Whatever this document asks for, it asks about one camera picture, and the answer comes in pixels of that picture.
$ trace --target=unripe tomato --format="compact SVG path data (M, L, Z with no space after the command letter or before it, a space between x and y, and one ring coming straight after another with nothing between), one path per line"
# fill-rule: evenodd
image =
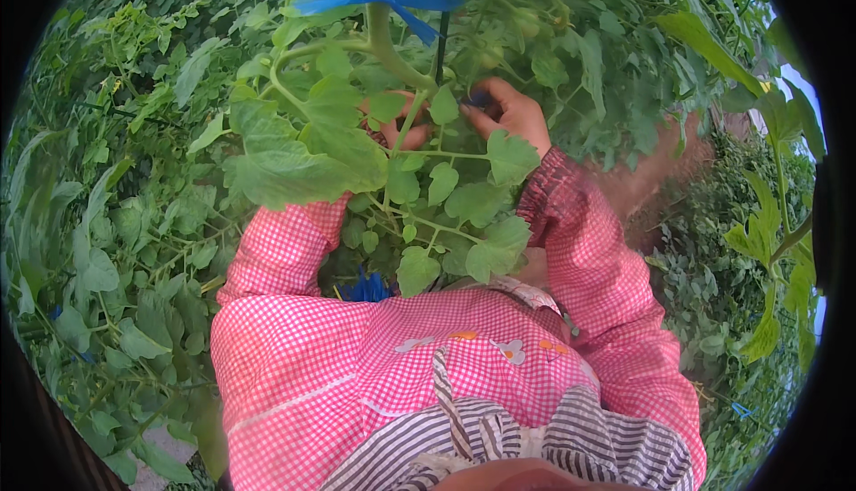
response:
M535 37L541 30L538 15L525 8L514 13L514 22L520 26L520 32L524 37Z
M485 69L493 69L499 65L500 59L502 59L502 46L498 44L491 45L482 52L482 67Z

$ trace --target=cartoon print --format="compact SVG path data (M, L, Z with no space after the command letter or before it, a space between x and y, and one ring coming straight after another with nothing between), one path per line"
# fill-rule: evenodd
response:
M404 353L406 351L411 351L413 348L423 347L433 341L434 337L408 338L407 340L401 343L401 346L395 347L395 351Z
M538 343L538 346L540 348L544 348L544 350L547 352L547 363L552 363L559 357L568 355L568 347L564 347L562 345L554 345L550 340L547 340L546 338L542 338L541 341ZM556 351L556 353L558 353L559 355L551 359L550 350Z
M515 338L511 342L503 343L495 340L489 340L491 345L498 347L502 355L508 359L511 364L521 364L527 358L527 353L522 350L523 341Z
M461 342L462 340L475 340L477 336L478 334L474 331L456 331L453 334L449 334L449 338L453 338L458 342Z

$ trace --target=dirt path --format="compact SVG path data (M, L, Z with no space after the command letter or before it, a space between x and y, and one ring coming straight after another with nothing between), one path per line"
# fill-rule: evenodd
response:
M599 164L587 161L593 180L600 186L612 209L624 225L624 238L633 250L649 254L661 242L657 227L669 197L661 192L667 182L683 186L697 174L703 173L716 157L709 140L699 139L696 131L699 116L689 114L685 131L687 146L679 159L672 158L680 140L680 126L670 116L668 125L658 125L660 143L651 156L639 158L636 171L631 173L625 164L602 173ZM529 264L518 274L518 279L531 285L546 288L547 264L543 249L528 248Z

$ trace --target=flower print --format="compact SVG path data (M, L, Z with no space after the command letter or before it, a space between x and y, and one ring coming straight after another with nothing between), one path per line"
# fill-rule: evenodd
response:
M515 338L511 342L497 342L495 340L490 341L491 345L498 347L499 351L502 352L502 355L508 359L508 362L511 364L521 364L527 358L527 353L522 350L523 341L519 338Z
M553 361L559 358L558 356L556 356L551 359L550 350L555 350L556 353L561 354L562 356L568 355L568 347L564 347L562 345L554 345L550 340L547 340L546 338L542 338L541 341L538 343L538 346L539 348L544 348L547 351L547 363L552 363Z
M456 331L453 334L449 334L449 338L454 338L457 341L462 340L475 340L478 334L474 331Z
M431 342L433 342L434 337L425 337L425 338L408 338L404 342L401 343L400 347L395 347L395 351L400 353L404 353L405 351L411 351L413 348L423 347Z
M594 382L598 389L600 389L600 378L597 377L597 372L594 371L594 368L585 361L582 357L580 358L580 368L582 368L585 375L589 377L590 380Z

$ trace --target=blue plastic tie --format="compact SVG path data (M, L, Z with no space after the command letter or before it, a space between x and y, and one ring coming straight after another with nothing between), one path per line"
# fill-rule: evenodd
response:
M731 409L733 409L734 411L737 411L737 414L740 416L741 420L743 420L746 417L749 417L750 415L752 415L752 413L755 412L755 410L752 410L752 411L747 410L746 408L744 408L742 405L738 404L737 402L733 402L731 404Z
M366 4L368 2L382 2L389 4L390 8L395 10L404 22L412 29L416 36L419 36L426 46L431 46L434 43L434 38L440 33L432 26L418 19L415 15L405 9L416 8L419 10L432 10L434 12L451 12L458 6L464 3L464 0L294 0L294 7L300 11L301 15L313 15L316 13L326 12L338 6L348 4Z
M342 299L346 302L378 303L395 295L396 284L385 285L380 279L380 273L373 272L366 277L363 265L359 265L359 281L356 285L336 285Z

